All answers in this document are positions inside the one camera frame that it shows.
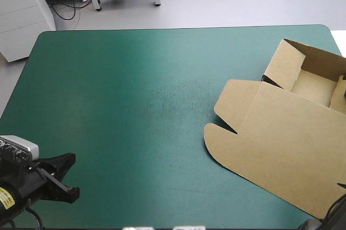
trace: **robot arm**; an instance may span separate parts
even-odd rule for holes
[[[38,146],[25,139],[0,136],[0,226],[38,200],[73,203],[78,187],[61,183],[76,161],[76,155],[39,159]]]

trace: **white floor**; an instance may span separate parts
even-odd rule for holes
[[[233,27],[252,25],[324,24],[346,56],[346,0],[102,0],[78,10],[72,21],[55,16],[58,30]],[[70,8],[59,8],[69,17]],[[25,60],[6,63],[0,56],[0,115]]]

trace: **yellow label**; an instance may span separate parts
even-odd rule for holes
[[[11,194],[4,188],[0,188],[0,201],[6,210],[15,204],[15,200]]]

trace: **box flap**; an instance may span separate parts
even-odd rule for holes
[[[204,139],[223,166],[322,218],[345,192],[345,124],[346,115],[261,82],[238,134],[208,124]]]
[[[230,80],[214,107],[215,113],[236,132],[260,87],[260,81]]]
[[[346,74],[346,58],[312,46],[285,40],[305,55],[302,69],[318,76],[338,82]]]
[[[304,59],[304,54],[285,40],[282,40],[264,75],[281,88],[291,91],[301,72]]]
[[[346,76],[340,76],[336,88],[331,97],[330,108],[346,114]]]
[[[315,103],[329,107],[335,87],[335,81],[301,70],[291,92],[303,96]]]

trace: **cardboard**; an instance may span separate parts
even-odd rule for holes
[[[346,182],[343,74],[345,58],[282,41],[262,82],[226,84],[215,113],[237,134],[206,125],[208,151],[227,169],[324,217],[345,193],[337,185]]]

